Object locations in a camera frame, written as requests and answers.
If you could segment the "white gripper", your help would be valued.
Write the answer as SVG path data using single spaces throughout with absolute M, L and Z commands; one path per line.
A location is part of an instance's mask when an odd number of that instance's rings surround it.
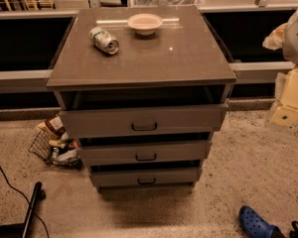
M 274 29 L 262 43 L 269 50 L 283 48 L 286 23 Z M 278 72 L 275 79 L 275 100 L 267 114 L 266 123 L 291 126 L 298 120 L 298 66 L 287 74 Z

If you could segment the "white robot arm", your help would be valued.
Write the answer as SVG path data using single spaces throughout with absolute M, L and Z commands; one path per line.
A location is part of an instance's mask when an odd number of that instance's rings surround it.
M 269 50 L 281 49 L 286 60 L 294 63 L 287 73 L 278 72 L 275 79 L 275 101 L 266 122 L 291 126 L 298 120 L 298 9 L 284 23 L 274 29 L 262 43 Z

